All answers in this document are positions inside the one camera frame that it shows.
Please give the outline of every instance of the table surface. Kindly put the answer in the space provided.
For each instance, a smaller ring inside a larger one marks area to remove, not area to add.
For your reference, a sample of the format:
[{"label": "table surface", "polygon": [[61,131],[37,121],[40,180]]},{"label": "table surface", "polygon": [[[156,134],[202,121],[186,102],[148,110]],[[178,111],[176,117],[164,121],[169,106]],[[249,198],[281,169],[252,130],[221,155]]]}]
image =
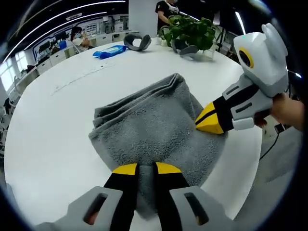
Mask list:
[{"label": "table surface", "polygon": [[[94,186],[104,186],[111,171],[95,152],[88,134],[94,109],[180,73],[202,105],[215,100],[243,73],[216,52],[214,60],[181,58],[152,41],[143,52],[126,51],[100,60],[94,51],[77,54],[35,79],[13,114],[5,146],[5,176],[20,210],[30,223],[53,222],[69,203]],[[222,156],[201,187],[234,219],[251,189],[261,150],[262,130],[230,131]],[[136,212],[131,230],[159,230],[158,217]]]}]

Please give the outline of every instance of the white cabinet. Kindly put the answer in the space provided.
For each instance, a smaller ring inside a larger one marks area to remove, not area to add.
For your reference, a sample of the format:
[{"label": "white cabinet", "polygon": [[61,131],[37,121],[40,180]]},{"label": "white cabinet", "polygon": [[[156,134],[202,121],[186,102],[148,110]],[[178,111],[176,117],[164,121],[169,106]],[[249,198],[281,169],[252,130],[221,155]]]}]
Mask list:
[{"label": "white cabinet", "polygon": [[66,59],[64,50],[58,51],[57,53],[50,56],[50,62],[52,66],[56,66],[58,63]]},{"label": "white cabinet", "polygon": [[104,35],[96,38],[96,46],[102,46],[108,43],[112,43],[112,35]]},{"label": "white cabinet", "polygon": [[38,65],[38,73],[41,75],[43,74],[45,71],[47,71],[48,69],[50,69],[52,67],[52,64],[50,62],[50,58],[46,61],[44,61],[43,63],[41,63],[40,65]]}]

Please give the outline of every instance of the gray towel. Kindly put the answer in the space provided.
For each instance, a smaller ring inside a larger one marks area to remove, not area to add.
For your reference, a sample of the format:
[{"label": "gray towel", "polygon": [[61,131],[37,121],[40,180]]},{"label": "gray towel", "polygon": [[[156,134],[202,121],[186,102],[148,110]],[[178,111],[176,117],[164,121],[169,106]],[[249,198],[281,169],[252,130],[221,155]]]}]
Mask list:
[{"label": "gray towel", "polygon": [[141,165],[137,211],[144,218],[156,211],[153,162],[172,164],[191,186],[201,186],[218,160],[226,135],[196,130],[202,109],[179,74],[95,109],[89,138],[101,159],[111,170]]}]

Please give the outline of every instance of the potted plant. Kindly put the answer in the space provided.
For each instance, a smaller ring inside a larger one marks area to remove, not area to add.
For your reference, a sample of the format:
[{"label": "potted plant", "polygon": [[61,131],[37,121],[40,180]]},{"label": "potted plant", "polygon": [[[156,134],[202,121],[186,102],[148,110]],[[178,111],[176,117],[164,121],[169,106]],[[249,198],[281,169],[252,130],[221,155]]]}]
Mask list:
[{"label": "potted plant", "polygon": [[176,41],[180,46],[194,45],[203,52],[213,46],[216,30],[209,19],[196,21],[188,16],[175,15],[170,16],[169,21],[169,30],[163,27],[159,31],[159,36],[166,40],[167,46],[171,47],[171,43]]}]

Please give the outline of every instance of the blue package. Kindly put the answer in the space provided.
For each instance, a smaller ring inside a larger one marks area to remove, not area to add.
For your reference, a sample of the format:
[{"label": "blue package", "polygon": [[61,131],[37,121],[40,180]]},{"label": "blue package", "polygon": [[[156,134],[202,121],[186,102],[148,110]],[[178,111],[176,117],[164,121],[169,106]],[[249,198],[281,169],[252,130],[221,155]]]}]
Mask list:
[{"label": "blue package", "polygon": [[96,51],[93,53],[93,56],[98,57],[100,59],[106,59],[112,56],[115,56],[117,54],[123,53],[126,51],[127,46],[122,46],[122,45],[114,45],[110,48],[107,48],[102,51]]}]

